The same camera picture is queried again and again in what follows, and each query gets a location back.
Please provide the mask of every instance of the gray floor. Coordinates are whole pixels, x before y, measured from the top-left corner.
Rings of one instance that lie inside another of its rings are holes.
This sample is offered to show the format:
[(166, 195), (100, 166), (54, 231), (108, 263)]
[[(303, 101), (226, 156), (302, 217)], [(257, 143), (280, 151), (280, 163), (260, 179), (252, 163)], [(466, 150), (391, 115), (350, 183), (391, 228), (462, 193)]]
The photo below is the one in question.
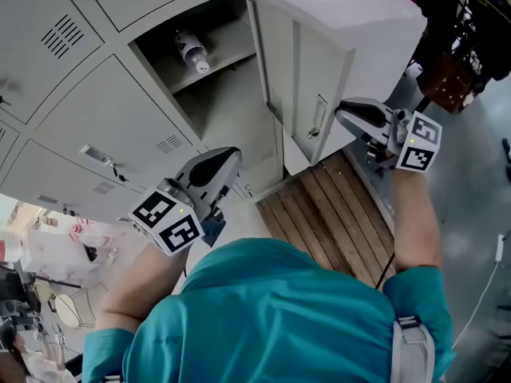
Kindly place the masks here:
[[(387, 101), (392, 108), (414, 109), (422, 99), (411, 70)], [(442, 147), (427, 174), (442, 232), (446, 295), (457, 337), (472, 314), (495, 265), (497, 235), (511, 229), (511, 184), (505, 176), (501, 138), (511, 139), (511, 78), (492, 81), (459, 115), (431, 104), (425, 114), (443, 126)], [(360, 143), (351, 151), (362, 160)], [(379, 179), (365, 170), (386, 206), (391, 206), (390, 174)], [(511, 334), (511, 237), (471, 327), (458, 343), (449, 383), (483, 382), (499, 365), (504, 346), (495, 335)]]

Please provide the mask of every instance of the teal shirt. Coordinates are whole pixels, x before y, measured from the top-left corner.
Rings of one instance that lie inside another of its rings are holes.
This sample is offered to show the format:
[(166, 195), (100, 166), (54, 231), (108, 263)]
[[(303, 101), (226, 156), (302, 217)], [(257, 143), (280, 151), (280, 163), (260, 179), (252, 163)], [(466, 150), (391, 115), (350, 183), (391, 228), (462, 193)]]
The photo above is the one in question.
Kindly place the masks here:
[(288, 243), (242, 239), (204, 257), (135, 335), (88, 335), (82, 381), (388, 382), (393, 323), (410, 315), (433, 336), (438, 379), (454, 358), (438, 269), (395, 275), (382, 294)]

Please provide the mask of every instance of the open locker door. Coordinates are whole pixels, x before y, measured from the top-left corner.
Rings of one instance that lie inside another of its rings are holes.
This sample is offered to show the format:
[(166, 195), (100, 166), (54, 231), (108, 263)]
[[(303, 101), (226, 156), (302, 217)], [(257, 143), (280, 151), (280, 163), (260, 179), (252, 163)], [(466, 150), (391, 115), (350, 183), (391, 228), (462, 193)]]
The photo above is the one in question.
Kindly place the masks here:
[[(331, 29), (284, 0), (247, 4), (264, 100), (283, 126), (284, 164), (296, 174), (320, 160), (354, 50), (336, 44)], [(354, 138), (346, 135), (347, 144)]]

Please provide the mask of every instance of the person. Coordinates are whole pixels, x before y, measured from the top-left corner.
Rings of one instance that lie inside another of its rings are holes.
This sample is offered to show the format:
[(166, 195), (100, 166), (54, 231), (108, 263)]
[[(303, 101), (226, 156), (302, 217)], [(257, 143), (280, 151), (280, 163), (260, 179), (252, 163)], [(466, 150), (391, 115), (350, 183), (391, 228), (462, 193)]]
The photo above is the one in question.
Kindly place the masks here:
[(27, 383), (76, 383), (75, 378), (65, 369), (64, 347), (59, 346), (58, 361), (51, 360), (46, 335), (43, 335), (44, 353), (33, 352), (25, 347), (25, 339), (16, 327), (6, 322), (0, 326), (0, 342), (25, 374)]
[(434, 380), (454, 359), (440, 235), (423, 175), (394, 173), (397, 274), (383, 292), (292, 245), (241, 239), (206, 255), (170, 295), (188, 251), (147, 246), (85, 338), (83, 382), (388, 382), (393, 324), (417, 316)]

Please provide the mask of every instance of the wooden slat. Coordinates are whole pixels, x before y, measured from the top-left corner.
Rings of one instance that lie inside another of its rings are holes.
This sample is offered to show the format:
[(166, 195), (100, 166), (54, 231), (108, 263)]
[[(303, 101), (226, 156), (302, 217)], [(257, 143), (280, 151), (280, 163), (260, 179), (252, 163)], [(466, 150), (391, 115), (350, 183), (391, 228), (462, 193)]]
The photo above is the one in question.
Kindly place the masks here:
[[(351, 268), (348, 266), (344, 257), (341, 255), (341, 252), (336, 247), (334, 240), (331, 238), (330, 233), (328, 232), (324, 222), (321, 220), (319, 213), (316, 211), (314, 204), (307, 197), (302, 184), (299, 180), (295, 179), (287, 184), (287, 188), (289, 188), (303, 215), (307, 218), (307, 221), (311, 225), (313, 232), (315, 233), (334, 270), (352, 275), (353, 273), (351, 272)], [(319, 261), (315, 257), (315, 252), (312, 250), (311, 246), (309, 246), (309, 249), (311, 250), (312, 256)]]
[(277, 194), (273, 193), (272, 195), (269, 195), (266, 200), (268, 201), (273, 214), (275, 214), (275, 217), (279, 221), (280, 226), (284, 230), (289, 243), (299, 250), (310, 254), (311, 252), (308, 250), (307, 245), (303, 241), (298, 228), (296, 228), (296, 225), (293, 223), (293, 220), (287, 213)]
[(374, 204), (374, 201), (369, 196), (364, 184), (357, 176), (357, 173), (353, 170), (348, 159), (339, 153), (339, 164), (343, 171), (344, 177), (346, 177), (351, 189), (356, 194), (357, 199), (360, 201), (364, 210), (373, 223), (374, 229), (378, 233), (379, 238), (382, 240), (383, 246), (387, 250), (389, 255), (394, 253), (394, 237), (389, 231), (389, 227), (386, 225), (385, 220), (378, 211), (378, 208)]
[(328, 270), (333, 270), (334, 267), (328, 259), (325, 250), (321, 246), (318, 238), (316, 237), (314, 231), (311, 228), (311, 225), (307, 221), (305, 215), (303, 215), (302, 210), (299, 205), (296, 203), (295, 198), (287, 188), (282, 188), (278, 192), (279, 198), (282, 201), (282, 204), (285, 206), (289, 216), (292, 218), (300, 235), (302, 236), (303, 241), (307, 244), (308, 250), (311, 252), (312, 258), (323, 268)]
[(332, 238), (335, 240), (335, 243), (343, 254), (344, 259), (350, 265), (354, 276), (367, 285), (374, 286), (374, 281), (360, 257), (360, 254), (355, 248), (355, 245), (351, 241), (346, 228), (343, 226), (343, 223), (322, 188), (319, 186), (319, 183), (312, 175), (311, 170), (307, 169), (306, 171), (301, 172), (299, 179), (318, 208), (319, 213), (323, 217), (323, 220), (332, 235)]
[(284, 230), (277, 221), (277, 218), (273, 214), (273, 211), (271, 210), (268, 201), (266, 201), (265, 199), (261, 200), (256, 204), (256, 207), (257, 210), (259, 210), (259, 214), (261, 214), (261, 218), (266, 224), (268, 231), (270, 231), (271, 237), (274, 239), (281, 239), (289, 243), (289, 240), (284, 234)]
[(367, 270), (369, 271), (374, 283), (378, 282), (382, 275), (382, 268), (378, 264), (378, 260), (374, 256), (374, 252), (369, 247), (369, 243), (367, 242), (366, 237), (364, 237), (357, 220), (355, 220), (354, 216), (351, 214), (350, 209), (344, 202), (344, 199), (337, 190), (337, 187), (334, 185), (334, 182), (332, 182), (327, 170), (321, 164), (316, 164), (311, 170), (316, 180), (318, 180), (319, 185), (332, 203), (332, 206), (334, 206), (337, 215), (343, 222), (353, 244), (362, 257), (363, 262), (366, 264)]
[[(364, 207), (362, 207), (362, 204), (357, 199), (357, 196), (344, 177), (341, 165), (339, 163), (339, 158), (340, 156), (338, 154), (332, 155), (323, 161), (323, 166), (327, 169), (330, 178), (339, 190), (339, 193), (341, 193), (341, 196), (343, 197), (347, 206), (350, 208), (351, 213), (357, 220), (357, 223), (360, 226), (362, 233), (366, 237), (366, 240), (369, 243), (371, 249), (373, 250), (374, 256), (378, 260), (380, 267), (385, 268), (385, 265), (388, 263), (390, 256), (383, 246), (382, 240), (379, 238), (378, 233), (374, 229), (373, 223), (370, 221), (369, 216), (364, 210)], [(394, 265), (391, 264), (386, 273), (387, 278), (395, 275), (395, 273)]]

